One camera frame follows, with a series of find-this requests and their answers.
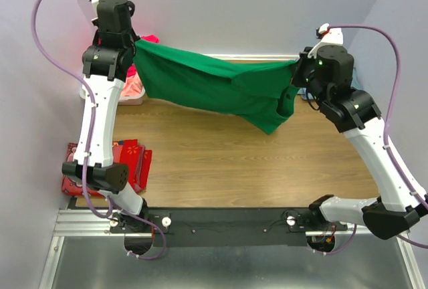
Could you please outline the green t-shirt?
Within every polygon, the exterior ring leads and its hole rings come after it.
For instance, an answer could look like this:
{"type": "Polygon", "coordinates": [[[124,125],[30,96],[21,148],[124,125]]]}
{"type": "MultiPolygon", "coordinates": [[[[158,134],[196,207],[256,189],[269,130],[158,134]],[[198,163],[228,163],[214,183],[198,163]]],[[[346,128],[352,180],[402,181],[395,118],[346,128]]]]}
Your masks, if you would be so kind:
{"type": "Polygon", "coordinates": [[[294,60],[235,64],[141,39],[134,65],[148,97],[240,116],[266,134],[294,113],[294,60]]]}

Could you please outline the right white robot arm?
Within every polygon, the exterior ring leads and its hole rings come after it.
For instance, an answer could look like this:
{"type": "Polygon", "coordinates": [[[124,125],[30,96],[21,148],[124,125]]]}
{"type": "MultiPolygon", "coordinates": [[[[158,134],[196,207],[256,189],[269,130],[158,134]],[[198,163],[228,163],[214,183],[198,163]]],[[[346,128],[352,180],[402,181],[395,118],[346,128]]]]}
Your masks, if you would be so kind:
{"type": "Polygon", "coordinates": [[[317,230],[331,222],[367,227],[390,239],[413,227],[427,214],[427,192],[406,180],[411,174],[391,141],[383,140],[385,122],[372,96],[352,87],[354,58],[338,44],[305,47],[292,84],[305,88],[337,131],[357,150],[373,177],[379,197],[343,199],[325,195],[309,206],[308,223],[317,230]]]}

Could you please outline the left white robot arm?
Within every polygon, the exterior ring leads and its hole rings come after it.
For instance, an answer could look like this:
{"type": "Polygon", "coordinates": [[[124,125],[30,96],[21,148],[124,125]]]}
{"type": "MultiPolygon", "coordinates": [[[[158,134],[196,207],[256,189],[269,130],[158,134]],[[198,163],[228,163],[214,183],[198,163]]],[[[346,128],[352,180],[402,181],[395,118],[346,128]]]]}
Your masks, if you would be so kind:
{"type": "Polygon", "coordinates": [[[98,217],[109,218],[117,208],[119,224],[140,233],[148,224],[147,204],[130,185],[128,166],[114,162],[112,138],[120,94],[136,53],[133,13],[129,0],[98,1],[93,21],[97,30],[82,54],[85,104],[80,139],[62,173],[82,186],[87,200],[90,190],[107,200],[108,212],[98,217]]]}

